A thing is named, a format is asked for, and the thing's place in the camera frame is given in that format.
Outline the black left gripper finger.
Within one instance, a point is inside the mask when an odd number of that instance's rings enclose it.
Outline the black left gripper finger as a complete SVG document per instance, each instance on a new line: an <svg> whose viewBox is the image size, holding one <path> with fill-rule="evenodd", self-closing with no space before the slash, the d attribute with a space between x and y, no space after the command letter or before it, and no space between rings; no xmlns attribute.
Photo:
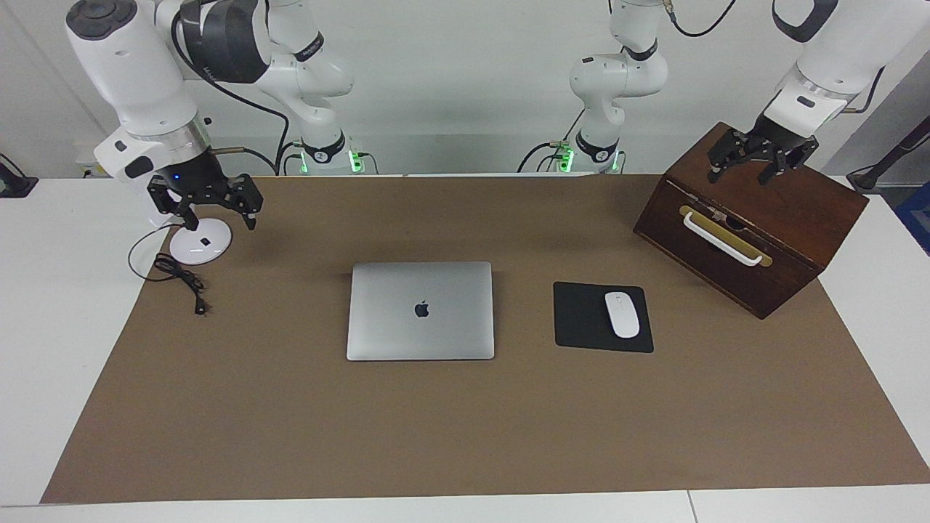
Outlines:
<svg viewBox="0 0 930 523"><path fill-rule="evenodd" d="M758 175L759 185L767 185L786 170L799 169L817 151L819 146L799 145L785 151L777 145L770 145L765 149L768 164Z"/></svg>
<svg viewBox="0 0 930 523"><path fill-rule="evenodd" d="M742 163L746 158L744 147L747 135L742 132L725 132L714 145L708 149L708 182L717 183L724 172L732 166Z"/></svg>

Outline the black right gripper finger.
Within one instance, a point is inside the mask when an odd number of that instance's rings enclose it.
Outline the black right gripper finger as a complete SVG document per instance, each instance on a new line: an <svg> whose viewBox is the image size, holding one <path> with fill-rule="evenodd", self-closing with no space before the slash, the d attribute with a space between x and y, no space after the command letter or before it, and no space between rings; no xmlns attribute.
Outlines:
<svg viewBox="0 0 930 523"><path fill-rule="evenodd" d="M264 198L248 174L227 179L227 208L237 212L249 231L255 230L256 215L262 210Z"/></svg>
<svg viewBox="0 0 930 523"><path fill-rule="evenodd" d="M163 215L172 215L182 220L182 227L195 231L199 226L199 219L195 212L190 208L190 199L187 196L180 196L179 200L173 199L171 189L164 178L152 178L148 183L148 192L156 211Z"/></svg>

